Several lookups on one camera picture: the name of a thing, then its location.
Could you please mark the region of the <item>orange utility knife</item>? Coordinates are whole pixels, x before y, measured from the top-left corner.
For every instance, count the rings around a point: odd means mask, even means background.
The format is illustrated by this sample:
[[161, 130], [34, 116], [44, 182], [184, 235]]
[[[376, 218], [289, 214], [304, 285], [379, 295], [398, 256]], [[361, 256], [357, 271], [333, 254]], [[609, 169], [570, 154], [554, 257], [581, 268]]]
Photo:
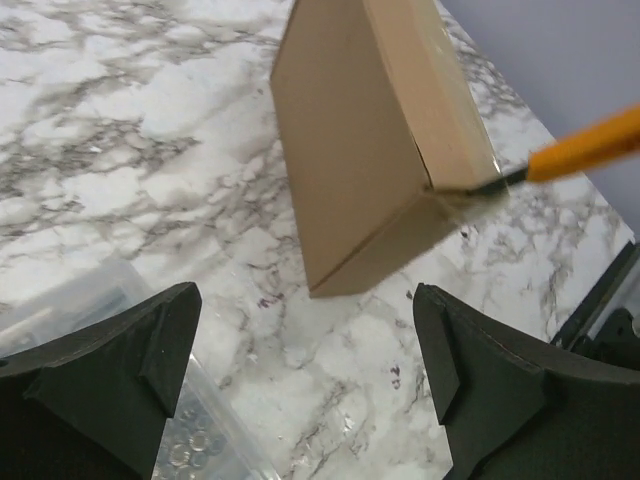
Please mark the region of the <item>orange utility knife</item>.
[[468, 190], [465, 195], [493, 196], [523, 182], [561, 179], [638, 152], [639, 106], [635, 105], [530, 154], [524, 167]]

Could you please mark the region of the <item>brown cardboard express box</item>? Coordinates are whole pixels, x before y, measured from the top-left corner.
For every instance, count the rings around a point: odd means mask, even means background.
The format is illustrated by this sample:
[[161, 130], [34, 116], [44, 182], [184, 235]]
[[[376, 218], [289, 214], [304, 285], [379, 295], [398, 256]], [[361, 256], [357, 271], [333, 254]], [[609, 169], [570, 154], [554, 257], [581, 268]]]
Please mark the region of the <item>brown cardboard express box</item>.
[[479, 213], [494, 150], [431, 1], [294, 3], [270, 78], [306, 279], [365, 292]]

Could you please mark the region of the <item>clear plastic screw box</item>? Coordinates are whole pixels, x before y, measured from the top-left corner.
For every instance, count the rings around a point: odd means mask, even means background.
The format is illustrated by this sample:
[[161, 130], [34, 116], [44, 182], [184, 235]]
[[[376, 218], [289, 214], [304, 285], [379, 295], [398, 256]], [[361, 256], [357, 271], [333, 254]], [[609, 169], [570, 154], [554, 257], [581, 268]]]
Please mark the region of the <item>clear plastic screw box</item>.
[[192, 351], [184, 282], [110, 261], [1, 317], [5, 479], [273, 479]]

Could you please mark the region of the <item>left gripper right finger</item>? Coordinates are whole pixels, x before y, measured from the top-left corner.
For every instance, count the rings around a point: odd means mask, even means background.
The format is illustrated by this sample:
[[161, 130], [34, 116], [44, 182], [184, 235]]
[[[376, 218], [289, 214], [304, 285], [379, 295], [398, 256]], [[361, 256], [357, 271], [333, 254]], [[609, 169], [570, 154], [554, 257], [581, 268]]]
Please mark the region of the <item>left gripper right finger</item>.
[[639, 374], [562, 350], [421, 284], [413, 318], [449, 479], [636, 479]]

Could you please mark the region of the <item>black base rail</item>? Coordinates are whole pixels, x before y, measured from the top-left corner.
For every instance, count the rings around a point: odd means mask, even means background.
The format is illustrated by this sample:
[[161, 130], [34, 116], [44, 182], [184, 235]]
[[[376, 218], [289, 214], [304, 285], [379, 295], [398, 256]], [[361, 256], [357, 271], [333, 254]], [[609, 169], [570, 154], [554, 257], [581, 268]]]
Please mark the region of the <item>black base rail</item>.
[[550, 343], [610, 365], [639, 369], [639, 245], [627, 243]]

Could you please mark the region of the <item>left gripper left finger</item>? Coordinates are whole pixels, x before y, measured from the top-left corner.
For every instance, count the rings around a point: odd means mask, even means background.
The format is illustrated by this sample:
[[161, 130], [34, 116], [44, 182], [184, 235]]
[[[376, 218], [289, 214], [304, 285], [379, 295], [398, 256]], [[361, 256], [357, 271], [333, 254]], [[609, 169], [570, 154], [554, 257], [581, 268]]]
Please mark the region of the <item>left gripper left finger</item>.
[[149, 479], [202, 298], [176, 284], [1, 361], [4, 479]]

